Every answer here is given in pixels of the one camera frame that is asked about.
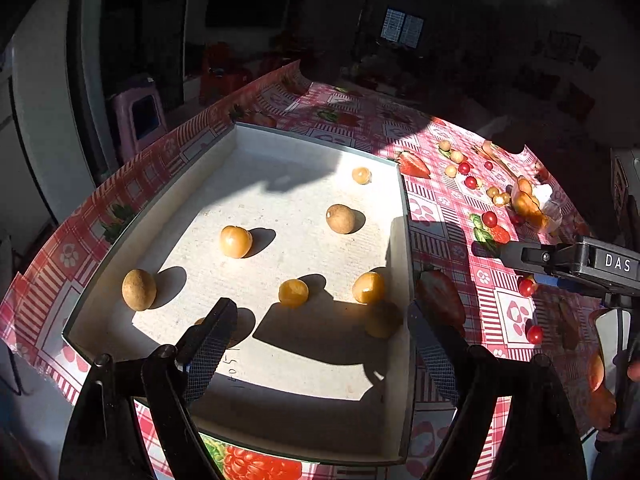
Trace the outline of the pale longan fruit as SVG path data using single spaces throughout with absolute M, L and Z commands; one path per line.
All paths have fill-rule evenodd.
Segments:
M 371 337 L 388 339 L 396 333 L 404 322 L 401 310 L 392 302 L 380 301 L 370 304 L 364 321 L 364 329 Z

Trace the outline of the red cherry tomato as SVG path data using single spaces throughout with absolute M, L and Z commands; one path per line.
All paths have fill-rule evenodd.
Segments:
M 540 346 L 544 340 L 544 331 L 539 325 L 531 325 L 526 330 L 526 338 L 530 344 Z
M 497 215 L 493 211 L 486 211 L 482 214 L 482 222 L 488 230 L 498 226 Z

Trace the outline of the red strawberry print tablecloth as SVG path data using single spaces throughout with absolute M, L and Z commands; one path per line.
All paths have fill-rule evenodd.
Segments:
M 76 208 L 12 281 L 1 304 L 1 337 L 70 402 L 78 399 L 89 364 L 62 337 L 62 325 L 86 288 L 111 242 L 106 230 L 122 207 L 142 209 L 188 161 L 218 139 L 238 106 L 252 122 L 273 126 L 380 157 L 408 151 L 431 174 L 406 177 L 415 263 L 433 263 L 454 281 L 466 309 L 469 338 L 499 358 L 527 360 L 535 349 L 515 329 L 522 314 L 538 315 L 544 350 L 550 352 L 572 404 L 578 428 L 588 432 L 590 399 L 586 367 L 597 345 L 592 321 L 597 303 L 543 289 L 533 298 L 518 293 L 513 272 L 471 254 L 480 215 L 491 206 L 486 192 L 448 178 L 437 145 L 448 141 L 471 164 L 484 188 L 504 188 L 509 175 L 486 168 L 482 140 L 439 118 L 431 118 L 367 90 L 346 91 L 306 79 L 296 64 L 279 68 L 187 120 L 160 142 L 127 162 Z M 500 157 L 526 178 L 542 173 L 529 150 Z

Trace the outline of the white shallow tray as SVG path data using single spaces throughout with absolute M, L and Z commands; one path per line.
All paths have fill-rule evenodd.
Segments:
M 367 167 L 360 185 L 352 170 Z M 326 210 L 352 208 L 356 229 L 333 232 Z M 235 344 L 191 408 L 196 426 L 243 448 L 308 462 L 388 465 L 407 455 L 414 397 L 409 332 L 364 329 L 352 296 L 361 274 L 385 278 L 386 298 L 412 297 L 407 196 L 395 164 L 352 148 L 247 124 L 233 126 L 186 164 L 116 240 L 79 296 L 64 340 L 86 359 L 143 358 L 174 344 L 220 298 L 238 307 Z M 220 232 L 253 235 L 242 259 Z M 148 310 L 122 299 L 122 280 L 155 280 Z M 286 280 L 308 300 L 279 302 Z

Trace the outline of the purple plastic stool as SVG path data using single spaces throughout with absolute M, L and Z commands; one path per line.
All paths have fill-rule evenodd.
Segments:
M 168 133 L 160 94 L 152 78 L 139 78 L 113 98 L 122 160 L 128 162 Z

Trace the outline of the pale longan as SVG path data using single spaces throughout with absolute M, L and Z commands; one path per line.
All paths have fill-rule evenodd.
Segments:
M 152 307 L 156 294 L 155 280 L 145 270 L 131 270 L 122 280 L 122 299 L 134 311 L 144 311 Z

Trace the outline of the yellow cherry tomato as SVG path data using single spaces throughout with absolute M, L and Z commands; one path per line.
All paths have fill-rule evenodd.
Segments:
M 304 281 L 297 278 L 286 280 L 280 285 L 278 296 L 282 306 L 298 308 L 308 300 L 309 288 Z

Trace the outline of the white crumpled tissue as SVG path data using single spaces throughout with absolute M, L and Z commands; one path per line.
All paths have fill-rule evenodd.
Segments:
M 540 184 L 532 187 L 532 197 L 540 209 L 544 208 L 546 203 L 551 200 L 552 194 L 553 188 L 550 184 Z

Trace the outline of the window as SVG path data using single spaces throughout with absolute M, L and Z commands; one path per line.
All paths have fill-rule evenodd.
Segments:
M 415 49 L 420 40 L 422 18 L 388 9 L 381 29 L 381 37 L 394 44 Z

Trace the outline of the brown kiwi fruit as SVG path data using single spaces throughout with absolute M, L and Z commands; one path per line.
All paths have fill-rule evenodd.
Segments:
M 349 206 L 334 204 L 326 210 L 326 223 L 335 233 L 349 234 L 356 229 L 356 216 Z

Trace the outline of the large yellow tomato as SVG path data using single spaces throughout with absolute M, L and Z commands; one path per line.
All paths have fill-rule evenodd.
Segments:
M 385 278 L 378 272 L 367 272 L 360 275 L 352 285 L 352 296 L 360 304 L 375 304 L 386 296 Z

